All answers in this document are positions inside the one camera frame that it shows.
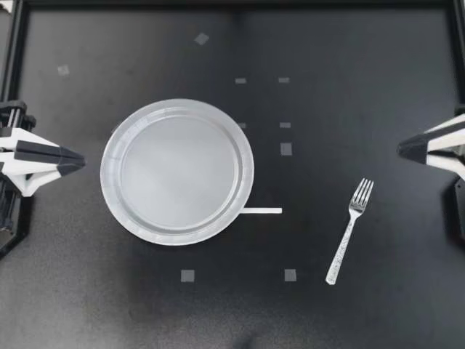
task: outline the black table surface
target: black table surface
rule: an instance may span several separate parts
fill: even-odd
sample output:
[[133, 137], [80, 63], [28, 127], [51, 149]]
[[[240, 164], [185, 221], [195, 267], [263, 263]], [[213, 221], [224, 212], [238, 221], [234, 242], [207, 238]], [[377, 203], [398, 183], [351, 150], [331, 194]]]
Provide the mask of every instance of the black table surface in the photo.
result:
[[[462, 348], [465, 249], [443, 200], [455, 176], [396, 154], [453, 116], [449, 35], [435, 8], [33, 12], [20, 97], [36, 134], [88, 164], [39, 189], [29, 237], [0, 262], [0, 348]], [[111, 131], [173, 97], [246, 123], [248, 206], [282, 215], [176, 248], [113, 219], [99, 178]], [[329, 286], [362, 177], [372, 199]]]

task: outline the black metal frame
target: black metal frame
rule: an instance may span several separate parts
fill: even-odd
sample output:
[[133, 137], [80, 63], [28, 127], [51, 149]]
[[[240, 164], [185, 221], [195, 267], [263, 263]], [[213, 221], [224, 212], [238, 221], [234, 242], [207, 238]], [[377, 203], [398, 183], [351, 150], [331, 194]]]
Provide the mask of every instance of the black metal frame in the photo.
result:
[[[23, 49], [26, 41], [28, 17], [32, 10], [43, 8], [72, 7], [170, 7], [193, 9], [196, 7], [442, 7], [447, 10], [450, 22], [450, 37], [456, 65], [460, 103], [465, 103], [465, 8], [463, 0], [15, 0], [12, 11], [6, 57], [1, 71], [0, 101], [16, 100], [20, 72], [23, 64]], [[17, 229], [8, 243], [8, 251], [20, 242], [27, 231]]]

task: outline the fork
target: fork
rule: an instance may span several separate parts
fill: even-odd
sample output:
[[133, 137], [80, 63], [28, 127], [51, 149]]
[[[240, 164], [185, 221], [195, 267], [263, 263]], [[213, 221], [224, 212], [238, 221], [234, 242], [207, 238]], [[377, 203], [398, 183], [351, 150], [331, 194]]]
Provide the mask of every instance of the fork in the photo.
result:
[[326, 282], [330, 285], [336, 283], [337, 276], [339, 274], [339, 269], [344, 259], [344, 254], [346, 253], [347, 245], [349, 244], [350, 236], [352, 235], [352, 229], [354, 228], [355, 221], [360, 217], [366, 208], [368, 199], [370, 198], [371, 190], [373, 189], [374, 182], [372, 180], [362, 179], [360, 184], [357, 187], [357, 190], [354, 193], [354, 196], [349, 203], [349, 214], [350, 221], [347, 225], [346, 231], [342, 236], [341, 243], [334, 255], [333, 262], [329, 267], [328, 274], [326, 274]]

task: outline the fork handle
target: fork handle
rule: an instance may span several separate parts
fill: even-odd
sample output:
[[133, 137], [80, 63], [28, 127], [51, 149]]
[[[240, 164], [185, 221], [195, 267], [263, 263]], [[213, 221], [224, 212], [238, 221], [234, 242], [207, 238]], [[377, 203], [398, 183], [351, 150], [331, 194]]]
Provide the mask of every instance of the fork handle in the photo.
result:
[[349, 244], [350, 236], [352, 235], [352, 229], [354, 228], [356, 220], [357, 216], [351, 214], [349, 224], [347, 224], [346, 231], [344, 232], [342, 240], [339, 243], [339, 247], [337, 248], [336, 254], [334, 255], [333, 262], [331, 262], [328, 274], [326, 274], [326, 282], [330, 285], [334, 285], [336, 283], [339, 269], [341, 267], [342, 260], [344, 259], [344, 254], [346, 253], [346, 248]]

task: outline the paper plate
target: paper plate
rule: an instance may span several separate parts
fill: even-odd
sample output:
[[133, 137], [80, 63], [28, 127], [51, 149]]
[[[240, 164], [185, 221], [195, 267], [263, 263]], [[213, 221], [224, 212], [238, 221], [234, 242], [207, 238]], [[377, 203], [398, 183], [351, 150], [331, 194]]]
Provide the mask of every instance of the paper plate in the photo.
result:
[[254, 159], [242, 129], [220, 109], [164, 100], [112, 134], [100, 167], [113, 216], [140, 238], [187, 245], [225, 229], [245, 206]]

